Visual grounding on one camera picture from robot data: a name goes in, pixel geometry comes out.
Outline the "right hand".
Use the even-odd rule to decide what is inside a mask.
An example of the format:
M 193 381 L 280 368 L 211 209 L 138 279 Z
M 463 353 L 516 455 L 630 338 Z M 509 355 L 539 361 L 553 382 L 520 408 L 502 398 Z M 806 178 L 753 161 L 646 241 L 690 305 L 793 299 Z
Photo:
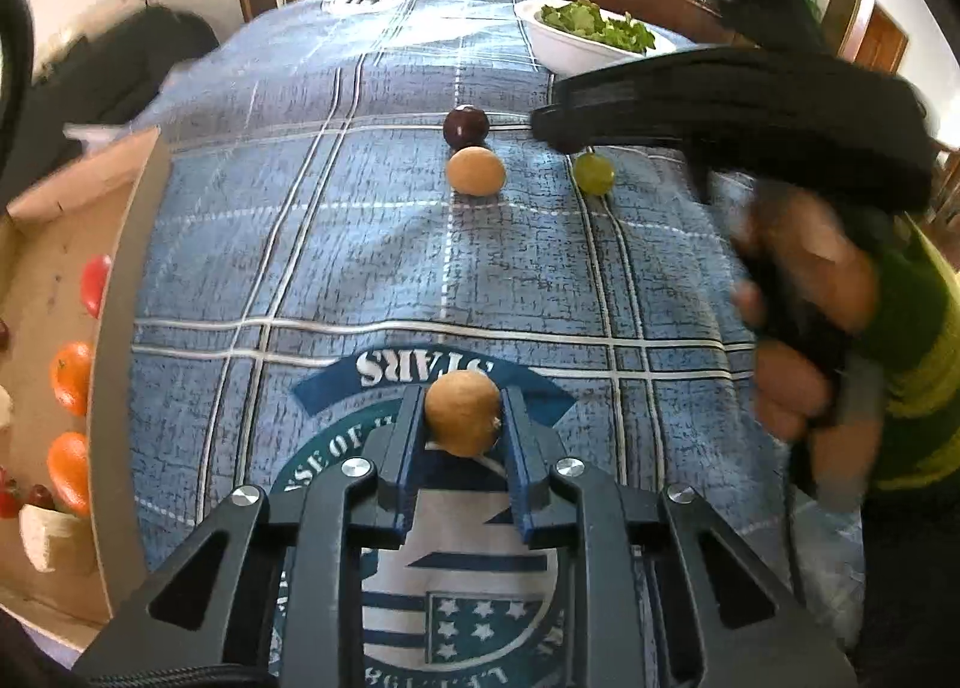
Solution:
M 784 342 L 814 365 L 832 390 L 832 402 L 812 420 L 813 429 L 873 422 L 882 413 L 882 373 L 869 362 L 848 332 L 828 319 L 802 293 L 768 241 L 796 207 L 800 189 L 763 179 L 757 184 L 745 218 L 754 223 L 754 244 L 737 245 L 743 267 L 763 296 L 760 334 Z

